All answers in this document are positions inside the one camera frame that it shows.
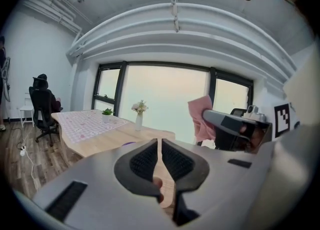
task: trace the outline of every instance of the potted plant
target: potted plant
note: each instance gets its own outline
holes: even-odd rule
[[[112,109],[109,109],[109,108],[102,111],[102,121],[104,123],[109,123],[112,113],[113,113]]]
[[[131,109],[137,112],[135,120],[135,130],[140,131],[142,127],[143,112],[148,109],[148,107],[146,106],[146,102],[144,100],[141,100],[140,102],[133,104]]]

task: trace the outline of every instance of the large window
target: large window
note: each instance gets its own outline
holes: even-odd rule
[[[248,107],[248,90],[249,88],[246,86],[217,79],[213,109],[228,114],[234,108],[246,109]]]
[[[99,66],[94,84],[92,108],[113,109],[114,115],[118,116],[126,66],[126,62]]]
[[[115,116],[134,122],[137,114],[131,107],[145,100],[149,109],[143,114],[143,126],[171,131],[177,140],[195,143],[188,101],[206,94],[214,110],[229,114],[234,108],[246,109],[252,104],[253,81],[213,67],[187,64],[105,64],[97,72],[92,108],[113,108]]]
[[[160,67],[128,66],[123,83],[119,117],[136,120],[134,103],[146,101],[143,125],[175,133],[177,140],[193,143],[194,124],[188,101],[208,93],[209,73],[204,71]]]

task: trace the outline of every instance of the pink towel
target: pink towel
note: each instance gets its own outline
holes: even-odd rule
[[[194,135],[197,142],[203,140],[215,140],[216,132],[211,123],[202,118],[205,110],[212,110],[212,101],[210,96],[203,96],[188,102],[189,113],[194,123]]]

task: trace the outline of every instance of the table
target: table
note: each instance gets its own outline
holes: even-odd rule
[[[59,122],[59,114],[61,113],[63,112],[52,113],[51,116],[53,119]],[[161,193],[164,195],[164,200],[160,204],[161,207],[165,208],[171,205],[174,196],[175,182],[171,178],[167,168],[165,167],[162,161],[161,139],[175,139],[176,135],[173,132],[156,130],[147,127],[142,127],[141,131],[135,131],[135,124],[129,121],[129,123],[123,126],[115,128],[113,130],[109,130],[105,133],[77,143],[71,142],[67,134],[64,132],[64,127],[61,124],[59,124],[59,134],[59,149],[61,150],[62,157],[67,165],[70,165],[68,160],[70,150],[85,158],[98,152],[121,147],[123,144],[127,142],[139,142],[157,138],[158,162],[155,166],[153,175],[160,177],[163,180]]]

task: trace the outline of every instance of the vase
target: vase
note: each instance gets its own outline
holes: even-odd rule
[[[111,115],[104,115],[102,114],[102,121],[104,123],[109,123],[110,122],[110,118],[111,118]]]
[[[143,119],[143,115],[142,114],[137,114],[136,115],[136,120],[135,120],[135,127],[134,129],[136,131],[140,131],[141,127],[142,127],[142,119]]]

